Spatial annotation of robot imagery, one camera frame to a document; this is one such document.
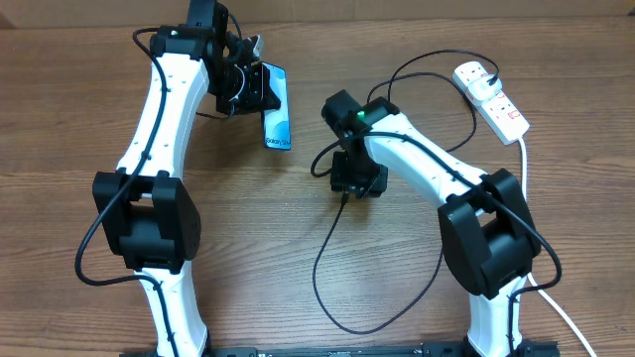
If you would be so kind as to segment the blue smartphone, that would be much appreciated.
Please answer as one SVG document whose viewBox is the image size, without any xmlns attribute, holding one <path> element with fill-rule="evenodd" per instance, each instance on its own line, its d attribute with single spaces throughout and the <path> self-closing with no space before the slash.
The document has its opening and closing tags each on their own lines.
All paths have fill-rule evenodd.
<svg viewBox="0 0 635 357">
<path fill-rule="evenodd" d="M 269 70 L 268 86 L 280 101 L 277 109 L 267 109 L 263 112 L 264 145 L 268 149 L 290 151 L 291 119 L 286 72 L 270 63 L 264 62 L 264 66 Z"/>
</svg>

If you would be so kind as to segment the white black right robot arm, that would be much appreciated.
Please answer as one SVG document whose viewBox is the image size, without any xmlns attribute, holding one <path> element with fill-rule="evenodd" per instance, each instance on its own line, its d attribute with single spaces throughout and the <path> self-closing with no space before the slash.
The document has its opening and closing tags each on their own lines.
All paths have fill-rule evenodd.
<svg viewBox="0 0 635 357">
<path fill-rule="evenodd" d="M 453 157 L 384 97 L 360 105 L 341 90 L 326 100 L 321 116 L 338 138 L 328 146 L 332 190 L 378 197 L 395 172 L 437 209 L 444 261 L 469 298 L 464 355 L 529 355 L 519 307 L 530 291 L 533 261 L 546 251 L 557 270 L 562 264 L 537 231 L 517 178 Z"/>
</svg>

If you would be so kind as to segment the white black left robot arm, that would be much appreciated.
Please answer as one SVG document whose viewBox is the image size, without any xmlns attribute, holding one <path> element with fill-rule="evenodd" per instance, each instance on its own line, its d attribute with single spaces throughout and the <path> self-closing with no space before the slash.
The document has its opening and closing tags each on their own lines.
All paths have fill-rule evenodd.
<svg viewBox="0 0 635 357">
<path fill-rule="evenodd" d="M 137 130 L 115 171 L 94 178 L 92 229 L 123 259 L 127 280 L 141 284 L 158 356 L 212 352 L 192 278 L 201 220 L 183 182 L 201 101 L 212 95 L 219 118 L 259 114 L 264 146 L 292 147 L 286 74 L 263 61 L 263 45 L 260 36 L 244 37 L 215 0 L 191 0 L 182 24 L 151 29 L 143 46 L 151 82 Z"/>
</svg>

